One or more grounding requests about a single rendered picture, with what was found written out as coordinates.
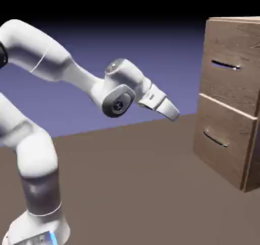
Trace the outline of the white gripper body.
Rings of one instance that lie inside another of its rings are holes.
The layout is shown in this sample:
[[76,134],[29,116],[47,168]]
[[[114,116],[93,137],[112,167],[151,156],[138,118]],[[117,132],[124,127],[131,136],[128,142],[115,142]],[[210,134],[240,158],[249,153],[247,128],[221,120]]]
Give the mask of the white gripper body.
[[170,121],[175,121],[179,117],[179,110],[174,106],[174,104],[165,98],[162,103],[156,109],[158,113],[166,117]]

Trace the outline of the light wood cabinet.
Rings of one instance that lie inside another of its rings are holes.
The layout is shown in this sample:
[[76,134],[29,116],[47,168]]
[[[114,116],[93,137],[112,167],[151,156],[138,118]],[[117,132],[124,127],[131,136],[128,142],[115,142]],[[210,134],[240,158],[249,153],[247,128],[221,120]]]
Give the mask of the light wood cabinet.
[[260,16],[206,22],[193,151],[235,188],[260,188]]

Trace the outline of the short wood drawer front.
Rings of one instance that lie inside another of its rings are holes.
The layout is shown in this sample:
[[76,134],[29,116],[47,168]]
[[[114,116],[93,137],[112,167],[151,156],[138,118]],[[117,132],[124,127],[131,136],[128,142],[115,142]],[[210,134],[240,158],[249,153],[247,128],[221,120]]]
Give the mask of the short wood drawer front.
[[[221,147],[203,131],[228,147]],[[260,121],[230,105],[199,94],[194,153],[230,182],[249,192],[260,188]]]

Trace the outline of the tall wood drawer front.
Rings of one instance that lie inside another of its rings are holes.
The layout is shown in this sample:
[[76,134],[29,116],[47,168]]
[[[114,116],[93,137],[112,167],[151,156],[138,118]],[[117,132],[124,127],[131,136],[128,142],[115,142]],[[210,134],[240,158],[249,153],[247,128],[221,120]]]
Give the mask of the tall wood drawer front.
[[[211,60],[239,65],[232,70]],[[200,92],[256,117],[260,109],[260,23],[208,20]]]

